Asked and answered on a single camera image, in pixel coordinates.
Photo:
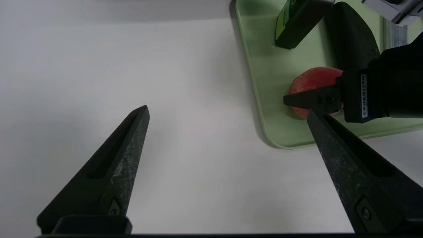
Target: plastic tray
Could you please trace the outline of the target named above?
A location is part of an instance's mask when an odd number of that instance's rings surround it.
[[[276,19],[286,0],[237,0],[236,14],[250,69],[261,123],[267,139],[274,146],[296,149],[313,145],[314,139],[305,120],[283,104],[292,80],[307,69],[334,66],[332,49],[324,21],[292,50],[274,44]],[[379,49],[383,47],[383,18],[361,1],[348,1],[373,31]],[[409,26],[409,42],[423,30],[418,20]],[[421,119],[380,118],[365,124],[346,123],[343,115],[335,117],[361,138],[384,136],[423,128]]]

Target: white table surface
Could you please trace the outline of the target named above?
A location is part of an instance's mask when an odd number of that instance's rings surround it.
[[[37,215],[144,104],[134,233],[352,231],[317,147],[264,141],[229,2],[0,1],[1,237],[37,236]],[[423,184],[422,139],[366,142]]]

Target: label sticker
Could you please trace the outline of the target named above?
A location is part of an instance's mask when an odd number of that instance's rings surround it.
[[[367,75],[361,75],[361,117],[368,117]]]

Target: screw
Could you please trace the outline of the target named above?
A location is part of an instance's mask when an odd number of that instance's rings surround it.
[[[370,220],[370,218],[371,218],[371,214],[370,214],[370,211],[369,211],[369,209],[368,209],[368,208],[363,208],[363,210],[361,210],[361,214],[363,215],[363,217],[364,217],[366,220]]]
[[[328,103],[334,103],[334,102],[335,102],[335,98],[334,98],[334,97],[328,97],[328,98],[326,99],[326,101],[327,101]]]

